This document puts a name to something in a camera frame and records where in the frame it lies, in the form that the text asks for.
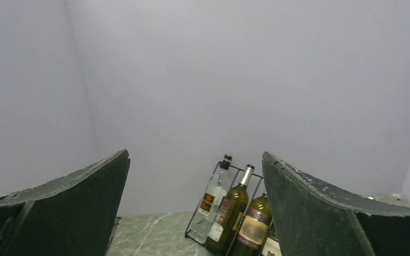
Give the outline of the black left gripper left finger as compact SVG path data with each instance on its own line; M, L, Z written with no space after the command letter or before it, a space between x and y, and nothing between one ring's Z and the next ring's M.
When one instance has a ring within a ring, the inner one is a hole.
M129 168L119 150L0 197L0 255L105 255Z

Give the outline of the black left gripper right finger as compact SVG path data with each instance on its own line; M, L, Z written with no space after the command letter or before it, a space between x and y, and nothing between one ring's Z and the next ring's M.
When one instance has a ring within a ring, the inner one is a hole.
M410 207L351 193L269 152L262 171L283 255L410 255Z

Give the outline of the dark wine bottle cream label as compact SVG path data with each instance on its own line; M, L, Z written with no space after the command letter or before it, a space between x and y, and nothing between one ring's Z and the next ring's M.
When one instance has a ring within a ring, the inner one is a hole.
M238 221L249 202L247 186L254 169L253 165L248 164L239 183L230 188L223 199L204 244L213 255L225 255L230 246Z

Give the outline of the green wine bottle grey capsule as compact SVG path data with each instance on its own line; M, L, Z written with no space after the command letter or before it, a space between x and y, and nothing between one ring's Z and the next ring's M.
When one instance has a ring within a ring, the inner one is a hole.
M229 255L258 255L271 220L272 213L265 190L252 201Z

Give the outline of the dark wine bottle black top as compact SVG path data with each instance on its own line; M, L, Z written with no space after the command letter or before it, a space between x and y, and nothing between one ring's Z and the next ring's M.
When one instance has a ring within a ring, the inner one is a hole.
M282 256L275 226L272 225L262 246L261 256Z

